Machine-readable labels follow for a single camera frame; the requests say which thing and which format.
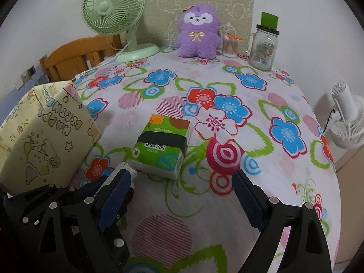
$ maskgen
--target green fan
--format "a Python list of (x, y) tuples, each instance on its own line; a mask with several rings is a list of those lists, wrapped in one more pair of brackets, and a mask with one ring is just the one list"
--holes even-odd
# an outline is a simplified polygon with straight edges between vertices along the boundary
[(126, 31), (126, 51), (116, 61), (125, 63), (157, 54), (157, 45), (137, 44), (136, 29), (143, 14), (145, 0), (83, 0), (82, 16), (86, 25), (100, 35), (117, 35)]

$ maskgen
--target black jar lid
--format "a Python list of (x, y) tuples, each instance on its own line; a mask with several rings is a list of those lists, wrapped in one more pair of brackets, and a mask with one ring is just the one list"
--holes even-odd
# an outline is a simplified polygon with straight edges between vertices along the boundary
[(262, 30), (262, 31), (266, 31), (266, 32), (269, 32), (269, 33), (272, 33), (274, 35), (279, 36), (279, 32), (277, 30), (267, 28), (266, 26), (257, 25), (257, 29)]

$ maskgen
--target orange lid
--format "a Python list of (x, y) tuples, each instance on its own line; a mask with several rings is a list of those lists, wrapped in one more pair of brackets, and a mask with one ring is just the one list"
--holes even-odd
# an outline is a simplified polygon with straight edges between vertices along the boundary
[(227, 37), (230, 38), (230, 39), (238, 39), (238, 40), (244, 41), (244, 38), (238, 37), (238, 36), (235, 36), (235, 35), (231, 35), (231, 34), (228, 34)]

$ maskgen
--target purple plush toy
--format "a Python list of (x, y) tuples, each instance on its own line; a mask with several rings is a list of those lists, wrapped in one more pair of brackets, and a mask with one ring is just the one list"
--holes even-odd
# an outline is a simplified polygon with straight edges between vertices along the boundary
[(177, 39), (179, 56), (198, 56), (209, 60), (216, 58), (216, 48), (221, 44), (221, 38), (217, 34), (220, 20), (214, 6), (192, 6), (183, 11), (177, 25), (181, 32)]

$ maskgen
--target yellow gift bag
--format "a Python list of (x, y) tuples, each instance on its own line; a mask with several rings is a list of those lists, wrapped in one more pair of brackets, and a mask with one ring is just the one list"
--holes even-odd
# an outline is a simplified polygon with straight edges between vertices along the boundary
[(0, 127), (1, 187), (67, 186), (100, 135), (71, 81), (32, 88)]

